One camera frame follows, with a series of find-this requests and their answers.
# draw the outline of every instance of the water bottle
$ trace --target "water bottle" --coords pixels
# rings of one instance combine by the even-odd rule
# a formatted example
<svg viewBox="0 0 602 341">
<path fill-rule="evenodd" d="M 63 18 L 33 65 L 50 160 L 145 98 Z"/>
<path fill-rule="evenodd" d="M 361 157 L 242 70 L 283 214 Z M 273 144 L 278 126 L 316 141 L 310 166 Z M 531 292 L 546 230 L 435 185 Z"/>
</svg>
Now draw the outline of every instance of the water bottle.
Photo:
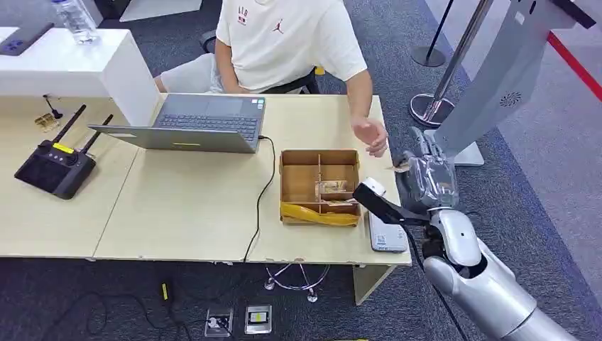
<svg viewBox="0 0 602 341">
<path fill-rule="evenodd" d="M 80 0 L 51 0 L 58 16 L 78 44 L 90 44 L 99 38 L 94 21 Z"/>
</svg>

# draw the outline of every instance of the yellow tape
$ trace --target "yellow tape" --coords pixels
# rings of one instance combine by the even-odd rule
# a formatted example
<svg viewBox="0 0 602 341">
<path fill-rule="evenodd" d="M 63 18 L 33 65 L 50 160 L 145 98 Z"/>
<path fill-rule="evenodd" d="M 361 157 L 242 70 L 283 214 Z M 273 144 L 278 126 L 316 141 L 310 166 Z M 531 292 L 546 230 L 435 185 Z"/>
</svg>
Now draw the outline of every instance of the yellow tape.
<svg viewBox="0 0 602 341">
<path fill-rule="evenodd" d="M 309 208 L 287 204 L 284 202 L 280 203 L 280 214 L 283 217 L 291 217 L 299 220 L 305 220 L 307 222 L 318 222 L 326 225 L 336 226 L 349 226 L 357 224 L 359 217 L 356 215 L 349 215 L 346 213 L 318 213 Z"/>
<path fill-rule="evenodd" d="M 67 154 L 73 154 L 73 149 L 65 147 L 62 144 L 53 144 L 53 147 L 58 149 L 59 151 L 64 151 Z"/>
<path fill-rule="evenodd" d="M 165 283 L 161 284 L 161 287 L 163 288 L 163 300 L 167 301 L 168 300 L 168 286 L 165 285 Z"/>
</svg>

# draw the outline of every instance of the metal stanchion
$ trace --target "metal stanchion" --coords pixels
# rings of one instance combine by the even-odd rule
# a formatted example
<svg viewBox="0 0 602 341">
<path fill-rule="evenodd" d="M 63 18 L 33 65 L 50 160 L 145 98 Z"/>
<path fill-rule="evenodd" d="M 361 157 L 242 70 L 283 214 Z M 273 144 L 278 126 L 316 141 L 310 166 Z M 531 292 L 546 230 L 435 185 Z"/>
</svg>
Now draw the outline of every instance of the metal stanchion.
<svg viewBox="0 0 602 341">
<path fill-rule="evenodd" d="M 410 52 L 410 56 L 412 59 L 421 65 L 428 67 L 437 67 L 441 66 L 445 63 L 445 55 L 436 48 L 434 48 L 434 44 L 437 42 L 439 38 L 439 34 L 443 29 L 443 23 L 447 18 L 447 14 L 449 14 L 449 10 L 452 7 L 454 0 L 449 0 L 447 3 L 447 8 L 445 8 L 445 12 L 443 13 L 443 17 L 441 18 L 441 22 L 439 23 L 439 27 L 437 28 L 437 32 L 434 34 L 433 40 L 431 42 L 431 46 L 417 46 L 412 49 Z"/>
<path fill-rule="evenodd" d="M 462 39 L 458 44 L 458 48 L 454 52 L 454 55 L 449 61 L 449 65 L 443 74 L 443 78 L 437 86 L 437 90 L 434 94 L 417 94 L 410 101 L 410 115 L 416 119 L 419 123 L 425 126 L 438 127 L 447 118 L 447 116 L 454 110 L 454 104 L 444 98 L 449 85 L 452 82 L 452 77 L 456 73 L 456 69 L 462 63 L 466 52 L 472 44 L 472 40 L 476 35 L 478 29 L 483 23 L 483 19 L 493 0 L 480 0 L 471 20 L 469 21 Z"/>
</svg>

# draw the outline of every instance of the white t-shirt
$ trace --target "white t-shirt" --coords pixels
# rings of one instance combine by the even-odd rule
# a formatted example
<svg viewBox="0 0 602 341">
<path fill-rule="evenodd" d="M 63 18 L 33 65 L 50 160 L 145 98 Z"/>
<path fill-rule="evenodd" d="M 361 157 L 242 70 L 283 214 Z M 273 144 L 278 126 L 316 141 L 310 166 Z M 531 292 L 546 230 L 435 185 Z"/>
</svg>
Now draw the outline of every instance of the white t-shirt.
<svg viewBox="0 0 602 341">
<path fill-rule="evenodd" d="M 340 80 L 365 70 L 342 0 L 224 0 L 217 38 L 242 87 L 262 92 L 322 66 Z"/>
</svg>

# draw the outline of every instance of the office chair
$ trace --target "office chair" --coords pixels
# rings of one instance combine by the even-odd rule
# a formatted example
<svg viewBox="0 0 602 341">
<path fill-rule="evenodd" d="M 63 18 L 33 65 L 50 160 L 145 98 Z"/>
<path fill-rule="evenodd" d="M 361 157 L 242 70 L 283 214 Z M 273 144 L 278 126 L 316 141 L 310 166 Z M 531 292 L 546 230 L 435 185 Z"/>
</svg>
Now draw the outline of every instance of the office chair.
<svg viewBox="0 0 602 341">
<path fill-rule="evenodd" d="M 201 46 L 205 53 L 210 53 L 209 44 L 215 41 L 215 30 L 205 32 L 201 35 Z M 319 94 L 318 83 L 316 82 L 316 68 L 308 73 L 306 76 L 293 80 L 290 83 L 284 85 L 278 85 L 264 91 L 264 94 L 286 94 L 296 89 L 302 89 L 303 92 L 308 94 Z"/>
</svg>

